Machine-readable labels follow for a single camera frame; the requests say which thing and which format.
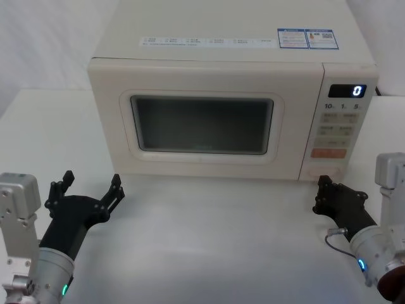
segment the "digital display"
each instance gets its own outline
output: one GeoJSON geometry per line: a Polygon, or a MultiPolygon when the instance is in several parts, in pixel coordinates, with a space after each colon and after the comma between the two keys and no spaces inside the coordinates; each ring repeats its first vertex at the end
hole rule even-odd
{"type": "Polygon", "coordinates": [[[332,84],[329,89],[330,98],[363,98],[366,94],[365,84],[332,84]]]}

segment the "control panel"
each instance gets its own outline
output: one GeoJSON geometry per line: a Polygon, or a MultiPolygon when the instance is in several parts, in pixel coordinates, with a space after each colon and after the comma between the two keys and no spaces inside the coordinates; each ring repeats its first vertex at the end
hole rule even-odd
{"type": "Polygon", "coordinates": [[[375,79],[326,77],[308,138],[300,179],[343,176],[373,96],[375,79]]]}

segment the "white wall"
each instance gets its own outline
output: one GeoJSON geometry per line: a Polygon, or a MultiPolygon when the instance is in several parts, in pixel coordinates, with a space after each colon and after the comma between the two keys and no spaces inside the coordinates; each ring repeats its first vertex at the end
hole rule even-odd
{"type": "MultiPolygon", "coordinates": [[[[90,89],[86,66],[117,2],[0,0],[0,115],[20,88],[90,89]]],[[[405,1],[349,4],[380,67],[380,90],[405,95],[405,1]]]]}
{"type": "Polygon", "coordinates": [[[90,89],[86,66],[118,0],[0,0],[0,115],[20,88],[90,89]]]}

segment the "number 0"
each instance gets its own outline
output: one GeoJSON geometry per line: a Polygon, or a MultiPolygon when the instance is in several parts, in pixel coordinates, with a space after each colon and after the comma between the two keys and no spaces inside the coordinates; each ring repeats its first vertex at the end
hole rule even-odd
{"type": "Polygon", "coordinates": [[[362,90],[363,90],[363,87],[361,87],[359,85],[357,87],[354,87],[353,96],[359,96],[361,94],[362,90]]]}

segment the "microwave button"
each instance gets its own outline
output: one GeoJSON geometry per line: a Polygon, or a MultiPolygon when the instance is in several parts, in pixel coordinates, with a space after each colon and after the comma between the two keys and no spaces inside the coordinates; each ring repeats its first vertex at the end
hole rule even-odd
{"type": "Polygon", "coordinates": [[[320,125],[318,135],[334,135],[335,127],[333,125],[320,125]]]}
{"type": "Polygon", "coordinates": [[[329,175],[330,177],[336,177],[341,174],[340,168],[337,167],[315,167],[308,170],[310,177],[316,177],[317,179],[321,175],[329,175]]]}
{"type": "Polygon", "coordinates": [[[338,113],[324,113],[321,117],[321,122],[326,124],[336,124],[339,122],[339,114],[338,113]]]}
{"type": "Polygon", "coordinates": [[[341,113],[339,122],[342,124],[356,124],[359,120],[359,113],[341,113]]]}
{"type": "Polygon", "coordinates": [[[336,126],[335,135],[337,136],[352,136],[354,132],[354,126],[352,125],[340,125],[336,126]]]}
{"type": "Polygon", "coordinates": [[[346,149],[326,149],[326,148],[314,148],[311,153],[312,158],[333,158],[343,159],[346,157],[346,149]]]}
{"type": "Polygon", "coordinates": [[[317,148],[347,148],[350,137],[317,137],[314,147],[317,148]]]}

